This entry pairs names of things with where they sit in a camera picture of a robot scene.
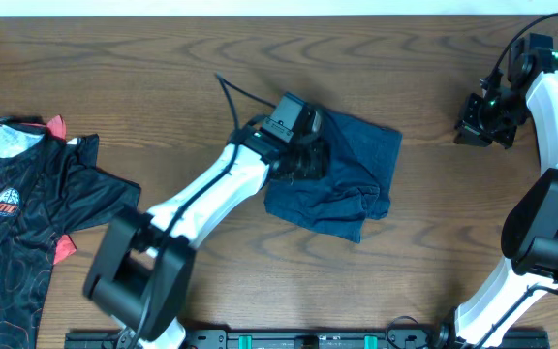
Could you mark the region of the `dark blue denim shorts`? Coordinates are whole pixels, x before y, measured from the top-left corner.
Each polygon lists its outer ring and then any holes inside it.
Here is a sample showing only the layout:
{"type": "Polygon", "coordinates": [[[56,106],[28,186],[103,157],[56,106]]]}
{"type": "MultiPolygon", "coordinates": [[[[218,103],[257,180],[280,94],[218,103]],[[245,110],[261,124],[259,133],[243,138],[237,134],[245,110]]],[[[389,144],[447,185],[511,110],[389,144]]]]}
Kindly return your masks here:
{"type": "Polygon", "coordinates": [[[316,180],[272,180],[265,210],[312,232],[359,243],[367,219],[388,216],[402,134],[327,110],[322,138],[329,145],[326,175],[316,180]]]}

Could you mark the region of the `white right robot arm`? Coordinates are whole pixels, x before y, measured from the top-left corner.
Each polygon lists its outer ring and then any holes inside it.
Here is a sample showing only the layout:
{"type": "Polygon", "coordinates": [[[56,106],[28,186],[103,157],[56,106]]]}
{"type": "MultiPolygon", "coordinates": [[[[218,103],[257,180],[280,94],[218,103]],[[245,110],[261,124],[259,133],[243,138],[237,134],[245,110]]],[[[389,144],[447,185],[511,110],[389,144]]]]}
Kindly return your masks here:
{"type": "Polygon", "coordinates": [[[546,348],[544,333],[511,333],[541,297],[558,296],[558,50],[547,35],[511,42],[508,69],[496,69],[460,110],[455,143],[512,147],[534,123],[541,175],[508,215],[503,256],[477,292],[441,324],[433,348],[546,348]]]}

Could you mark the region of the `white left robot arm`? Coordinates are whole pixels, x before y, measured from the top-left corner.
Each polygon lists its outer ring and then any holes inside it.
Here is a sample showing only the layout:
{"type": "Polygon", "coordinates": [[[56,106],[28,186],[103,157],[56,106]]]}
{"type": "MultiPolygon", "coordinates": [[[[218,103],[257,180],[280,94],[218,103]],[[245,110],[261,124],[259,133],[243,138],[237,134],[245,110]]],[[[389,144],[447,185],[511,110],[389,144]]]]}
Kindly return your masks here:
{"type": "Polygon", "coordinates": [[[147,212],[126,206],[109,222],[83,294],[116,320],[103,348],[177,348],[178,322],[198,248],[239,204],[271,179],[319,179],[328,167],[324,112],[285,94],[269,115],[236,125],[219,158],[147,212]]]}

